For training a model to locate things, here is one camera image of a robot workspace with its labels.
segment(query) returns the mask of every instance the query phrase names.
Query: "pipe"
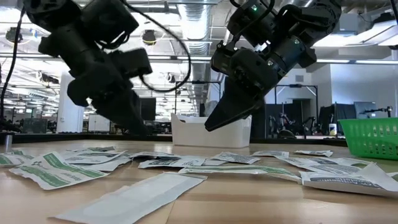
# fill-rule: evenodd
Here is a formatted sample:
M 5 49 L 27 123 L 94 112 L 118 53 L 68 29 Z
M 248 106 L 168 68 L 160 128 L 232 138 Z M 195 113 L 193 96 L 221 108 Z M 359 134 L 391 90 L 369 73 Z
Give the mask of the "pipe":
M 178 14 L 178 9 L 176 6 L 169 7 L 167 2 L 164 5 L 137 5 L 134 6 L 143 13 L 166 13 L 166 14 Z
M 84 6 L 87 4 L 90 0 L 73 0 L 80 6 Z M 153 5 L 153 4 L 159 4 L 160 2 L 167 2 L 169 4 L 202 4 L 202 5 L 217 5 L 218 3 L 221 2 L 221 0 L 206 0 L 206 1 L 197 1 L 197 0 L 155 0 L 155 1 L 136 1 L 136 0 L 127 0 L 127 3 L 130 5 L 135 5 L 135 4 L 148 4 L 148 5 Z
M 182 18 L 183 37 L 188 40 L 207 40 L 211 21 L 211 6 L 200 4 L 179 4 L 178 11 Z M 210 44 L 206 42 L 187 42 L 188 50 L 192 56 L 209 55 Z M 192 80 L 204 80 L 207 64 L 192 64 Z M 201 95 L 201 87 L 194 86 L 195 97 Z

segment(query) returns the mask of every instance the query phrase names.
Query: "metal frame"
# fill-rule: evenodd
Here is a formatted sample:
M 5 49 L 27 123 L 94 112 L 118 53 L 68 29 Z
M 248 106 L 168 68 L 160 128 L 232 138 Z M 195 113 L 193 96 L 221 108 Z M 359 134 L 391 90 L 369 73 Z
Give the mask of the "metal frame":
M 177 86 L 181 81 L 176 81 L 175 86 Z M 191 84 L 218 84 L 218 101 L 221 99 L 221 82 L 219 81 L 192 81 L 192 82 L 186 82 L 186 83 L 191 83 Z M 178 90 L 176 89 L 174 91 L 174 114 L 177 114 L 177 92 Z
M 279 86 L 281 86 L 282 89 L 279 90 L 279 91 L 277 92 L 277 88 L 278 88 Z M 303 88 L 303 87 L 305 87 L 305 88 L 307 88 L 307 90 L 308 90 L 310 93 L 312 93 L 312 94 L 315 96 L 315 103 L 316 103 L 316 107 L 317 107 L 316 119 L 317 119 L 317 122 L 318 122 L 318 117 L 319 117 L 319 108 L 318 108 L 318 86 L 316 86 L 316 85 L 297 85 L 297 84 L 293 84 L 293 85 L 276 85 L 275 88 L 274 88 L 274 93 L 275 93 L 275 104 L 277 104 L 278 95 L 279 95 L 280 93 L 282 93 L 283 90 L 284 90 L 286 87 L 290 87 L 290 88 Z

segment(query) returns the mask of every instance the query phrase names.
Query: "white packet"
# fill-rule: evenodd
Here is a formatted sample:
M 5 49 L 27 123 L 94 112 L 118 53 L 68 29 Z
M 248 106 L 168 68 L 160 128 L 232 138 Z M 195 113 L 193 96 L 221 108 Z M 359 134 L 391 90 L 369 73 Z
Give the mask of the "white packet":
M 301 182 L 301 178 L 293 173 L 275 167 L 258 165 L 240 165 L 240 166 L 191 166 L 181 169 L 178 173 L 229 173 L 229 174 L 266 174 L 285 180 Z
M 205 159 L 155 159 L 150 161 L 141 162 L 138 168 L 145 169 L 148 167 L 188 167 L 188 166 L 201 166 L 205 162 Z
M 298 150 L 294 152 L 295 154 L 303 154 L 303 155 L 311 155 L 311 156 L 326 156 L 326 157 L 331 157 L 333 154 L 332 151 L 327 150 L 327 151 L 304 151 L 304 150 Z
M 254 162 L 261 160 L 256 157 L 239 155 L 232 152 L 222 152 L 218 155 L 213 156 L 212 159 L 218 159 L 227 162 L 237 162 L 243 164 L 252 164 Z
M 69 164 L 100 164 L 103 162 L 111 161 L 119 157 L 123 152 L 76 152 L 73 154 L 63 154 L 65 161 Z
M 88 170 L 67 164 L 57 152 L 38 156 L 30 160 L 29 163 L 26 162 L 9 171 L 32 179 L 44 190 L 59 189 L 107 175 L 97 170 Z
M 252 156 L 280 156 L 280 157 L 289 157 L 289 152 L 284 151 L 259 151 L 253 153 Z
M 77 223 L 132 224 L 202 183 L 205 176 L 159 174 L 55 216 Z
M 33 159 L 33 156 L 23 155 L 17 152 L 17 154 L 11 154 L 11 152 L 0 154 L 0 167 L 15 167 L 25 162 L 29 162 Z

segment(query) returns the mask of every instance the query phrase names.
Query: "ceiling duct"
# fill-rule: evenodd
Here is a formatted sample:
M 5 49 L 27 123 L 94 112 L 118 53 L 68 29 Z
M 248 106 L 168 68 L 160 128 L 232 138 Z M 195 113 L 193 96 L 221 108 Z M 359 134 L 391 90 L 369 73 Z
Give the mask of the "ceiling duct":
M 211 6 L 202 4 L 179 4 L 178 11 L 182 18 L 183 36 L 188 40 L 205 40 L 209 36 Z M 186 42 L 191 55 L 208 55 L 209 43 Z M 196 63 L 192 65 L 192 80 L 204 80 L 207 65 Z M 195 98 L 201 98 L 203 88 L 194 87 Z

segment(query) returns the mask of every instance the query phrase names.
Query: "desk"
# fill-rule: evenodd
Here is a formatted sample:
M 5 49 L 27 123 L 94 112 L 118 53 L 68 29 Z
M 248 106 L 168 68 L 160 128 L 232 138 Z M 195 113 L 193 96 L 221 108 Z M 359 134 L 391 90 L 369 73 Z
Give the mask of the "desk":
M 350 157 L 347 148 L 316 145 L 253 144 L 244 149 L 212 149 L 177 147 L 169 142 L 134 141 L 64 141 L 15 144 L 14 149 L 32 155 L 66 149 L 116 146 L 130 152 L 159 151 L 181 155 L 214 156 L 222 151 L 252 154 L 261 150 L 333 150 L 332 157 Z M 398 171 L 398 162 L 376 160 L 387 172 Z M 263 157 L 256 164 L 281 167 L 298 174 L 299 169 L 273 157 Z M 45 191 L 30 179 L 0 169 L 0 219 L 4 224 L 70 223 L 52 215 L 88 203 L 113 192 L 155 176 L 164 170 L 137 169 L 133 162 L 112 174 L 65 187 Z M 258 224 L 258 223 L 398 223 L 398 200 L 370 195 L 349 194 L 303 187 L 288 180 L 265 175 L 209 174 L 208 180 L 181 195 L 176 201 L 138 221 L 140 224 Z

